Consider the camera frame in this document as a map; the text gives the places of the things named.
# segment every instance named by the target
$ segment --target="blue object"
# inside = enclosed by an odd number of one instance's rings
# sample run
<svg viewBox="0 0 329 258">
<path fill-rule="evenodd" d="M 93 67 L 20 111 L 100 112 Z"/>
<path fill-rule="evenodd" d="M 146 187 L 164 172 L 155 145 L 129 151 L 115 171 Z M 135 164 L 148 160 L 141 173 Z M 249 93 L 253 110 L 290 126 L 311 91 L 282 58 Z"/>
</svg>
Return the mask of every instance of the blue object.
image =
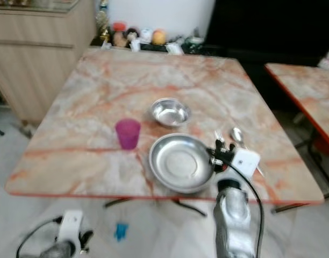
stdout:
<svg viewBox="0 0 329 258">
<path fill-rule="evenodd" d="M 128 224 L 117 223 L 117 227 L 116 227 L 114 236 L 118 242 L 120 242 L 123 238 L 126 238 L 127 228 L 128 228 Z"/>
</svg>

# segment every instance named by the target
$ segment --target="table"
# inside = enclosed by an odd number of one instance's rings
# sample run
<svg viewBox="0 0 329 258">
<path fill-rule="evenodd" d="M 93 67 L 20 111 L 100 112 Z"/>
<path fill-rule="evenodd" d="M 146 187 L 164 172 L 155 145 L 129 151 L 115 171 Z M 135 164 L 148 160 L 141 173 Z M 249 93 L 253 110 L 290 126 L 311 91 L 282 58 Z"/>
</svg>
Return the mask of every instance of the table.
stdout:
<svg viewBox="0 0 329 258">
<path fill-rule="evenodd" d="M 175 97 L 192 109 L 188 124 L 164 128 L 151 104 Z M 141 122 L 135 150 L 121 150 L 114 130 L 125 117 Z M 180 132 L 214 144 L 238 126 L 261 154 L 265 177 L 252 180 L 264 202 L 320 203 L 309 170 L 237 60 L 89 49 L 80 59 L 8 179 L 12 195 L 43 197 L 215 200 L 215 185 L 195 195 L 164 187 L 148 152 L 155 140 Z"/>
<path fill-rule="evenodd" d="M 265 68 L 314 125 L 311 137 L 297 147 L 308 146 L 309 153 L 329 183 L 328 174 L 312 150 L 318 133 L 329 143 L 329 70 L 278 63 L 268 63 Z"/>
</svg>

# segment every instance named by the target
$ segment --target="plastic cup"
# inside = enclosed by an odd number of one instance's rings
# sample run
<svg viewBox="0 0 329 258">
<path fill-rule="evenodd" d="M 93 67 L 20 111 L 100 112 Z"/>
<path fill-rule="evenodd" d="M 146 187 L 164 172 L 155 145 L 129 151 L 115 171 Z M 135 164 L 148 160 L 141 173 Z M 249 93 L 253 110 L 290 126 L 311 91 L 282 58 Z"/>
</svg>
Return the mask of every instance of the plastic cup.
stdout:
<svg viewBox="0 0 329 258">
<path fill-rule="evenodd" d="M 134 119 L 126 118 L 116 123 L 119 143 L 123 149 L 135 149 L 138 143 L 141 124 Z"/>
</svg>

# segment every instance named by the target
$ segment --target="metal bowl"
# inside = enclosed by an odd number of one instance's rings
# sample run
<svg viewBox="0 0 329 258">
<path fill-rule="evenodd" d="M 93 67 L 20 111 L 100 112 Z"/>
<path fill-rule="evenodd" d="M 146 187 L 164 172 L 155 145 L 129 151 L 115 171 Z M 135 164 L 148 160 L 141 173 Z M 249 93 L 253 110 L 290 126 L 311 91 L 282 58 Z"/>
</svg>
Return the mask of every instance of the metal bowl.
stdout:
<svg viewBox="0 0 329 258">
<path fill-rule="evenodd" d="M 162 125 L 181 126 L 191 116 L 191 110 L 175 98 L 161 98 L 151 107 L 152 116 Z"/>
<path fill-rule="evenodd" d="M 149 154 L 156 178 L 166 187 L 185 194 L 199 192 L 210 185 L 215 172 L 209 158 L 201 141 L 180 133 L 159 138 Z"/>
</svg>

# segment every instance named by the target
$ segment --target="floor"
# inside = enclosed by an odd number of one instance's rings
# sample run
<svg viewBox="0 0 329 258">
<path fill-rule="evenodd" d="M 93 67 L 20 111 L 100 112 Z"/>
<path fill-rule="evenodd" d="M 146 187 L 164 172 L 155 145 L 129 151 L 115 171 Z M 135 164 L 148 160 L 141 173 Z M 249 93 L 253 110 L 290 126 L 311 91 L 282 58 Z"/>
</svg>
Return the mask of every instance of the floor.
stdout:
<svg viewBox="0 0 329 258">
<path fill-rule="evenodd" d="M 305 125 L 298 128 L 292 124 L 293 114 L 275 114 L 293 142 L 306 136 Z M 164 201 L 132 201 L 104 210 L 102 206 L 106 200 L 8 195 L 3 185 L 29 141 L 19 132 L 17 125 L 18 120 L 9 110 L 0 110 L 0 129 L 6 132 L 0 137 L 0 257 L 15 257 L 15 251 L 27 232 L 43 220 L 63 214 L 66 209 L 83 210 L 83 229 L 92 228 L 95 232 L 89 244 L 89 254 L 82 256 L 216 257 L 212 202 L 189 202 L 208 213 L 208 217 L 203 218 L 198 213 Z M 304 150 L 301 154 L 321 188 L 327 191 Z M 271 208 L 271 205 L 265 206 L 266 227 L 261 257 L 329 258 L 329 201 L 280 214 L 271 214 Z M 251 205 L 251 210 L 255 235 L 257 206 Z M 120 242 L 114 237 L 116 223 L 129 224 L 126 238 Z M 56 229 L 55 225 L 49 225 L 39 230 L 26 243 L 22 254 L 39 255 L 52 244 Z"/>
</svg>

